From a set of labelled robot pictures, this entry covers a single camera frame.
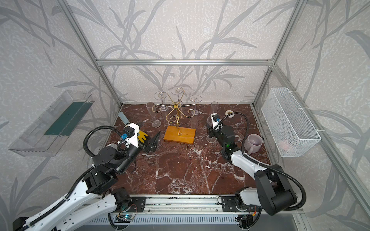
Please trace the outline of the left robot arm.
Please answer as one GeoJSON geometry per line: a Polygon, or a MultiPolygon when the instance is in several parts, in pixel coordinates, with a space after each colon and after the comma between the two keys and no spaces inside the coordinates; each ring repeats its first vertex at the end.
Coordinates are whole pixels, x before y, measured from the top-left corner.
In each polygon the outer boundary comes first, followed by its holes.
{"type": "Polygon", "coordinates": [[[126,125],[123,131],[112,126],[100,126],[91,130],[83,140],[83,148],[93,160],[92,167],[78,177],[64,196],[42,212],[28,218],[16,219],[13,222],[13,230],[74,231],[103,214],[128,210],[133,202],[124,188],[113,190],[89,206],[85,206],[85,203],[116,184],[117,175],[123,174],[141,151],[155,152],[159,138],[159,132],[150,137],[135,123],[126,125]],[[120,140],[117,147],[106,146],[95,155],[88,148],[88,141],[100,130],[111,130],[119,135],[120,140]]]}

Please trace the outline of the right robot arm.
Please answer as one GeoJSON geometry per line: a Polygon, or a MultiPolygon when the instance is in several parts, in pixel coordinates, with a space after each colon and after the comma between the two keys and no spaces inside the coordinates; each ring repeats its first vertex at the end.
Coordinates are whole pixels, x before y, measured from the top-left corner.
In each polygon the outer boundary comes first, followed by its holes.
{"type": "Polygon", "coordinates": [[[307,195],[303,185],[285,173],[278,164],[268,165],[250,156],[251,151],[238,147],[231,126],[217,113],[209,116],[206,124],[210,137],[215,137],[221,146],[221,155],[228,163],[239,167],[255,181],[255,188],[245,188],[235,193],[234,204],[239,211],[249,207],[263,209],[274,215],[281,211],[294,211],[303,207],[307,195]]]}

